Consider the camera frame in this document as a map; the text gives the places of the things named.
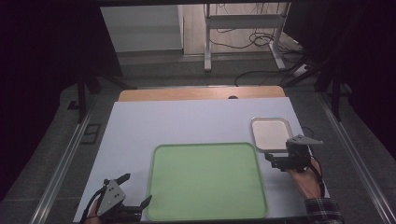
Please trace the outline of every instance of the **wall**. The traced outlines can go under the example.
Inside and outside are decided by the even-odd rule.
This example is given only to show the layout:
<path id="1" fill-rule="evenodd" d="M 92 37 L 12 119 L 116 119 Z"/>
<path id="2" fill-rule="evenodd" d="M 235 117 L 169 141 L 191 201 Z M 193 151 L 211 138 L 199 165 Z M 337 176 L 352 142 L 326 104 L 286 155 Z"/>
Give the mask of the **wall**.
<path id="1" fill-rule="evenodd" d="M 102 7 L 116 52 L 182 49 L 177 6 Z"/>

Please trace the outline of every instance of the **person's right hand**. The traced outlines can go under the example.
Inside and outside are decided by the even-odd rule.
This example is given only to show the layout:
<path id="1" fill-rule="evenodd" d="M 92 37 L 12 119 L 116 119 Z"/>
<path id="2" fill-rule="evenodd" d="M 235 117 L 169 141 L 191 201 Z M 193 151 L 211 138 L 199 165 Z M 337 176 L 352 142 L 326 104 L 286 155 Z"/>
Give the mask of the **person's right hand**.
<path id="1" fill-rule="evenodd" d="M 314 159 L 312 159 L 311 162 L 321 174 L 318 162 Z M 319 182 L 314 172 L 310 168 L 302 173 L 297 173 L 293 170 L 287 170 L 287 172 L 291 175 L 291 178 L 294 180 L 294 183 L 297 186 L 297 190 L 300 191 L 301 195 L 305 199 L 321 198 Z"/>

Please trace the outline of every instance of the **tray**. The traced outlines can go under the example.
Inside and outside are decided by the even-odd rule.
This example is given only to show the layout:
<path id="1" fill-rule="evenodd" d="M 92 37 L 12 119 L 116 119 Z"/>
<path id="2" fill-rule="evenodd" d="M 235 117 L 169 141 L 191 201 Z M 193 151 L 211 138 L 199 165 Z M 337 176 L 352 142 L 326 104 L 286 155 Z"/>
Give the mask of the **tray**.
<path id="1" fill-rule="evenodd" d="M 267 203 L 249 143 L 161 145 L 154 151 L 146 216 L 152 221 L 263 218 Z"/>
<path id="2" fill-rule="evenodd" d="M 293 136 L 286 119 L 254 118 L 251 127 L 258 149 L 268 153 L 287 152 L 286 141 Z"/>

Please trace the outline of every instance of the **plaid sleeve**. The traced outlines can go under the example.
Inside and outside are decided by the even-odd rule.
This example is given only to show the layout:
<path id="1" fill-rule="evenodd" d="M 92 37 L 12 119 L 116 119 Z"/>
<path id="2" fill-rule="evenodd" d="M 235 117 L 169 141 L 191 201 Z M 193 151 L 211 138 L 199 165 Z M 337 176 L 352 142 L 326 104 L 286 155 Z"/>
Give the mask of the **plaid sleeve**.
<path id="1" fill-rule="evenodd" d="M 344 223 L 338 204 L 331 198 L 307 199 L 305 200 L 305 207 L 309 223 Z"/>

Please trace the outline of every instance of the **gray floor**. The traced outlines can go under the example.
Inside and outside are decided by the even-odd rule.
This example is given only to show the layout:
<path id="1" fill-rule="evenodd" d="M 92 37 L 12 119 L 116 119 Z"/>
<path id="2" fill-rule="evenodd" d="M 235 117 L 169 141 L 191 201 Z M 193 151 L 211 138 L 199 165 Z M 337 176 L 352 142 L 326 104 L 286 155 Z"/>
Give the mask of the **gray floor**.
<path id="1" fill-rule="evenodd" d="M 122 54 L 120 63 L 124 77 L 118 79 L 146 88 L 167 88 L 177 86 L 233 86 L 234 79 L 245 72 L 275 70 L 275 63 L 269 53 L 215 55 L 211 73 L 204 72 L 202 56 L 186 57 L 177 53 L 171 55 Z M 361 182 L 347 150 L 332 126 L 321 101 L 321 94 L 315 92 L 313 84 L 317 77 L 311 77 L 286 88 L 303 130 L 307 136 L 324 141 L 322 147 L 314 147 L 315 156 L 321 161 L 324 180 L 331 196 L 339 203 L 346 223 L 383 223 L 376 210 L 370 191 Z M 239 85 L 278 85 L 283 76 L 257 73 L 241 77 Z M 95 142 L 91 135 L 81 139 L 64 181 L 56 194 L 53 206 L 49 207 L 46 223 L 71 223 L 76 213 L 79 199 L 88 180 L 97 150 L 112 106 L 122 89 L 114 83 L 99 78 L 102 84 L 100 94 L 90 95 L 92 114 L 89 124 L 101 124 Z M 78 98 L 76 86 L 61 95 L 61 105 L 43 137 L 35 155 L 26 165 L 7 197 L 0 203 L 0 220 L 3 223 L 28 223 L 45 192 L 74 131 L 78 127 L 77 110 L 67 110 L 71 101 Z M 359 119 L 347 103 L 341 99 L 342 123 L 388 199 L 390 206 L 396 207 L 396 162 L 388 154 L 370 130 Z"/>

